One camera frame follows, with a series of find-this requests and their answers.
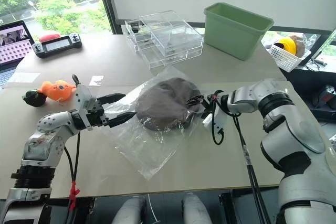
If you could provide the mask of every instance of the gray fabric item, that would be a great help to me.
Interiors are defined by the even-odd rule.
[[[144,126],[153,131],[187,128],[200,105],[187,106],[186,102],[199,94],[195,84],[172,78],[145,91],[139,97],[135,111]]]

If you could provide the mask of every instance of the red cable tie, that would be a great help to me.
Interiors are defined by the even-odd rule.
[[[70,211],[76,207],[76,195],[79,194],[80,190],[76,189],[76,181],[71,183],[69,199],[71,200]]]

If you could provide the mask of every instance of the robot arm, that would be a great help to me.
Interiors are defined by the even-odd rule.
[[[35,133],[24,146],[21,167],[11,176],[16,182],[9,191],[0,223],[16,223],[18,220],[22,224],[49,223],[51,208],[46,201],[66,141],[81,130],[92,130],[94,126],[114,127],[135,115],[135,112],[127,112],[114,119],[107,118],[102,105],[116,102],[125,95],[112,94],[96,99],[76,76],[73,79],[77,86],[77,109],[49,114],[38,121]]]
[[[307,120],[289,96],[267,79],[215,99],[215,125],[227,114],[259,110],[264,130],[261,142],[265,158],[284,172],[279,185],[280,213],[276,223],[336,223],[336,178],[325,159],[325,146],[317,126]],[[212,114],[204,120],[212,127]]]

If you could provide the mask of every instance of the green plastic bin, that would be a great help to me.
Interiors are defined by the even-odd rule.
[[[274,21],[226,3],[204,9],[205,43],[238,59],[251,57]]]

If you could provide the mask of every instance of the white table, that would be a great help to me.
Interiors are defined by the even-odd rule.
[[[77,73],[83,84],[87,84],[92,75],[104,75],[103,85],[93,88],[96,95],[128,92],[152,77],[122,36],[103,37],[104,43],[97,45],[96,55],[94,49],[87,46],[87,38],[89,36],[82,36],[83,49],[73,55],[56,56],[47,62],[30,55],[17,71],[39,71],[41,75],[37,80],[30,84],[11,83],[0,92],[0,198],[6,198],[8,189],[14,183],[10,174],[19,168],[24,143],[34,132],[38,119],[51,112],[73,108],[71,102],[60,105],[50,100],[39,108],[28,106],[21,99],[28,87],[39,86],[43,80],[59,79],[56,73],[50,72],[52,69],[59,70],[61,76]],[[266,77],[283,78],[261,46],[250,60],[240,61],[206,45],[200,57],[175,66],[189,75],[201,89],[207,90],[230,91]],[[281,81],[281,86],[288,89],[294,103],[304,114],[317,123],[291,84]],[[277,185],[282,173],[264,158],[259,147],[266,134],[261,127],[261,115],[258,112],[244,114],[240,117],[240,124],[260,186]],[[77,176],[80,197],[250,186],[238,134],[232,122],[226,126],[226,138],[221,146],[212,142],[210,132],[198,127],[193,139],[148,181],[114,148],[101,129],[85,131],[81,139]],[[67,147],[74,156],[75,137],[68,140]],[[68,161],[63,155],[55,172],[51,196],[68,197],[70,180]]]

